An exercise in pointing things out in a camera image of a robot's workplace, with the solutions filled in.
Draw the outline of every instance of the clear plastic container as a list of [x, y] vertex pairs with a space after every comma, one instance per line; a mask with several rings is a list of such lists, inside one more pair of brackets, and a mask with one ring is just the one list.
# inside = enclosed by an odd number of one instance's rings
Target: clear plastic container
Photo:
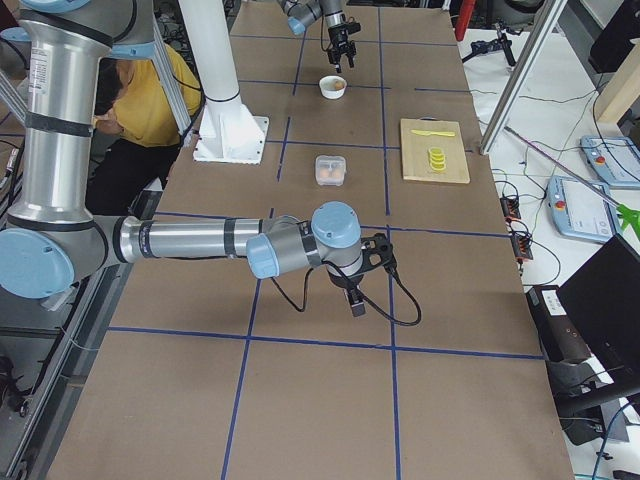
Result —
[[316, 182], [318, 185], [340, 186], [347, 173], [347, 161], [344, 157], [319, 155], [316, 157]]

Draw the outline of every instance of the cutting board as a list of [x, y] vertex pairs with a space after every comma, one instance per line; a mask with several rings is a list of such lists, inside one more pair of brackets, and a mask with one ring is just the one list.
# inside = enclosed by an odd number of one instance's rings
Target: cutting board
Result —
[[[422, 136], [411, 130], [454, 132], [453, 137], [439, 135]], [[467, 156], [458, 122], [400, 120], [400, 143], [402, 147], [402, 178], [418, 182], [469, 183]], [[436, 172], [429, 165], [429, 148], [441, 148], [446, 157], [446, 169]]]

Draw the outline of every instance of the white bowl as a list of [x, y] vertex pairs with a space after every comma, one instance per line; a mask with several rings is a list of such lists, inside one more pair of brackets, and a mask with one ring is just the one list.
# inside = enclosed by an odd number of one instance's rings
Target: white bowl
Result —
[[[330, 100], [340, 98], [344, 95], [344, 91], [347, 89], [347, 81], [337, 75], [323, 77], [320, 79], [320, 82], [318, 82], [318, 85], [320, 85], [320, 92], [322, 93], [322, 96]], [[336, 86], [340, 85], [342, 85], [342, 88], [336, 89]]]

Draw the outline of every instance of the plastic container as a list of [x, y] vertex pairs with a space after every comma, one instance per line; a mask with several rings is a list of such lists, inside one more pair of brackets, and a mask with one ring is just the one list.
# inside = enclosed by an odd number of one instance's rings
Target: plastic container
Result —
[[329, 100], [336, 100], [344, 95], [344, 91], [347, 89], [347, 81], [337, 75], [329, 75], [328, 77], [322, 77], [320, 82], [320, 92], [324, 98]]
[[316, 182], [318, 185], [334, 185], [344, 183], [347, 173], [347, 161], [344, 157], [319, 155], [316, 157]]

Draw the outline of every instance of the white and blue device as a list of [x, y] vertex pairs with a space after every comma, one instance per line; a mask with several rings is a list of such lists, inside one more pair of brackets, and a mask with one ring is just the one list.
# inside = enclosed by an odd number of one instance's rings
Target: white and blue device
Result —
[[[603, 182], [589, 182], [609, 194]], [[615, 208], [577, 180], [553, 176], [547, 186], [553, 223], [567, 237], [606, 243], [622, 233]]]
[[640, 189], [640, 151], [628, 137], [580, 139], [587, 163], [613, 188]]

